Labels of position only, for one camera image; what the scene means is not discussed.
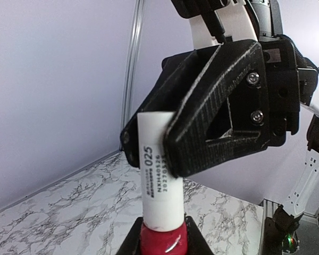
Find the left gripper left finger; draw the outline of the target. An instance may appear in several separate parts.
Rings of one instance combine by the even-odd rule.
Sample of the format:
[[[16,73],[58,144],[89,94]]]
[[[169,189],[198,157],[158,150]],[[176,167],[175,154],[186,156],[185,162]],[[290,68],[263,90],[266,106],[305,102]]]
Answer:
[[[138,217],[135,220],[132,227],[130,228],[120,248],[118,249],[118,255],[141,254],[140,253],[140,233],[141,233],[142,225],[143,225],[143,218]]]

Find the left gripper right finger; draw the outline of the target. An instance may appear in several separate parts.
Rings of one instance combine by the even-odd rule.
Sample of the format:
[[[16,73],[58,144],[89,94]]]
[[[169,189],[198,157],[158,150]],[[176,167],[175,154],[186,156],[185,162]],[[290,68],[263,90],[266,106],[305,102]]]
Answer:
[[[214,255],[191,216],[185,215],[188,233],[188,255]]]

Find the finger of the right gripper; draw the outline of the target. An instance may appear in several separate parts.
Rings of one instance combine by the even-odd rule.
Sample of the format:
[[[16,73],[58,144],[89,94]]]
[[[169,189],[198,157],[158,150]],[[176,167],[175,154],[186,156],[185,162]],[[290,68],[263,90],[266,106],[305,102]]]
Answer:
[[[137,114],[175,112],[215,51],[215,49],[192,50],[162,60],[162,72],[154,87],[120,134],[122,149],[131,166],[136,168],[140,166]]]

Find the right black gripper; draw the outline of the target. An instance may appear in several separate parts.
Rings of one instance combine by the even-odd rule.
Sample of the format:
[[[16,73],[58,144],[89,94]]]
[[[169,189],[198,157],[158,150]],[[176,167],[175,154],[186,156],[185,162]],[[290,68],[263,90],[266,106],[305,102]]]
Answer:
[[[190,87],[163,138],[172,175],[188,177],[268,146],[282,146],[287,132],[295,135],[298,53],[286,35],[261,45],[247,39],[189,52],[193,67],[184,75]]]

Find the red nail polish bottle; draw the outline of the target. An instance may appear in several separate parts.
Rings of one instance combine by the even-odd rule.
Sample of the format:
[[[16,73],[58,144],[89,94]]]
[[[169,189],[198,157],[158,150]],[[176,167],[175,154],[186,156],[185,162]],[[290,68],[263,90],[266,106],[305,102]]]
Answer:
[[[141,254],[187,254],[183,179],[169,171],[163,149],[164,131],[172,112],[137,115],[143,224]]]

